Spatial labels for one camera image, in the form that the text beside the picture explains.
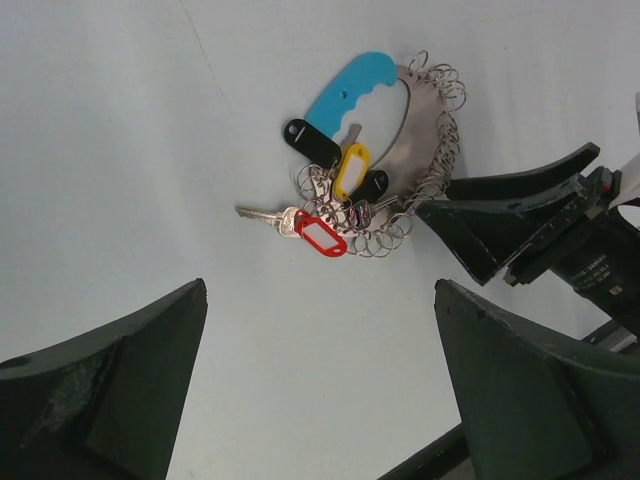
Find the metal key organizer with rings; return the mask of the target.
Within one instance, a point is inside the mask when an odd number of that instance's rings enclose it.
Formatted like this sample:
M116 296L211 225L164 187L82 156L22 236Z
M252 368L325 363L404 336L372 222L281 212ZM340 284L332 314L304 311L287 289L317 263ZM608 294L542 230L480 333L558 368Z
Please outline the metal key organizer with rings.
M398 64L382 52L355 57L325 87L307 113L299 118L340 146L341 160L330 169L312 164L296 178L304 210L323 219L347 243L347 253L361 258L384 258L399 248L413 229L418 206L442 196L460 153L454 114L467 100L458 71L447 63L430 64L422 50L409 63ZM390 146L369 170L389 177L386 193L375 204L349 198L338 201L333 181L346 150L357 143L361 127L354 124L343 142L335 140L345 115L361 97L380 86L399 85L406 105Z

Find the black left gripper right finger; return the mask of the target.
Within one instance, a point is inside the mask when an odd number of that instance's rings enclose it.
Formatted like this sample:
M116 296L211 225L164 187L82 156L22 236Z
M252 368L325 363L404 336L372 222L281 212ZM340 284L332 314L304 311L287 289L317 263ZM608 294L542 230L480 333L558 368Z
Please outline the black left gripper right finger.
M479 479L636 479L639 360L511 313L452 280L435 313Z

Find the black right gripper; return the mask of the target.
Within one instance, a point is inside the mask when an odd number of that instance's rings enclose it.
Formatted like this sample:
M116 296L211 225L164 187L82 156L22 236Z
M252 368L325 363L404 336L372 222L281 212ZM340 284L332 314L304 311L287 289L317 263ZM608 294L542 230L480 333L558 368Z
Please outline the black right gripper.
M425 201L416 214L443 241L478 284L491 280L525 242L525 220L488 202L529 197L581 173L598 158L587 142L545 166L503 175L451 180L449 200ZM639 328L639 229L612 205L622 173L602 188L603 210L580 218L536 255L520 255L507 269L511 286L528 284L549 270L628 330Z

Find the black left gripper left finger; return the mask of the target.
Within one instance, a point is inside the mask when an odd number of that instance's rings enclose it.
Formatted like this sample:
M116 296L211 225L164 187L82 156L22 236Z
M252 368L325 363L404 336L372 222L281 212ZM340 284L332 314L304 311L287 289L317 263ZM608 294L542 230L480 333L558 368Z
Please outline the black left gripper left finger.
M196 279L2 362L2 478L166 478L207 307Z

